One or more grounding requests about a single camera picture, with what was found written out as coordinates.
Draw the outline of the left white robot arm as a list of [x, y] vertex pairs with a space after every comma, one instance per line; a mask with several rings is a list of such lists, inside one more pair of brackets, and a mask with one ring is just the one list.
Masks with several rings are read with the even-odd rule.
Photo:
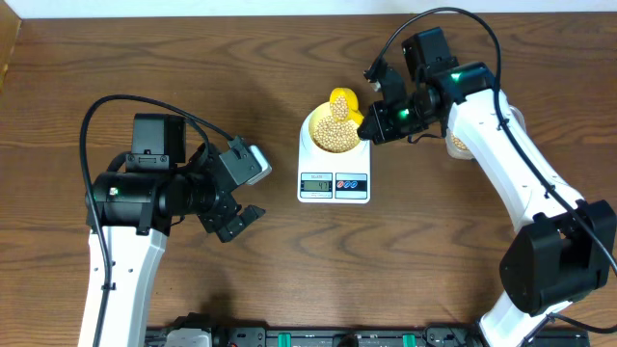
[[181, 116], [136, 115], [130, 151], [96, 178], [86, 198], [90, 277], [79, 345], [145, 343], [152, 286], [174, 224], [195, 215], [226, 243], [264, 215], [232, 195], [271, 172], [260, 149], [235, 137], [225, 152], [204, 142], [188, 157], [186, 128], [194, 125]]

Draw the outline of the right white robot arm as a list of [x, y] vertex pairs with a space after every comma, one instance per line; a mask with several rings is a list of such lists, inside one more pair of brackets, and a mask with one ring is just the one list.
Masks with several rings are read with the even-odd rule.
[[483, 63], [460, 64], [443, 31], [405, 40], [403, 55], [416, 89], [378, 57], [365, 78], [382, 99], [359, 128], [364, 140], [415, 142], [438, 123], [448, 153], [475, 160], [502, 199], [515, 238], [499, 264], [503, 286], [479, 322], [487, 346], [523, 346], [569, 305], [607, 283], [616, 215], [589, 202], [550, 166], [516, 119], [496, 76]]

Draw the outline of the yellow measuring scoop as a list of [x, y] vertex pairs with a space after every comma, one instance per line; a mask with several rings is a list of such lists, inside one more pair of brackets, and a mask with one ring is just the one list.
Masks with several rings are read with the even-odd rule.
[[331, 113], [335, 121], [353, 121], [361, 125], [363, 115], [360, 113], [359, 101], [356, 94], [348, 88], [335, 88], [329, 99]]

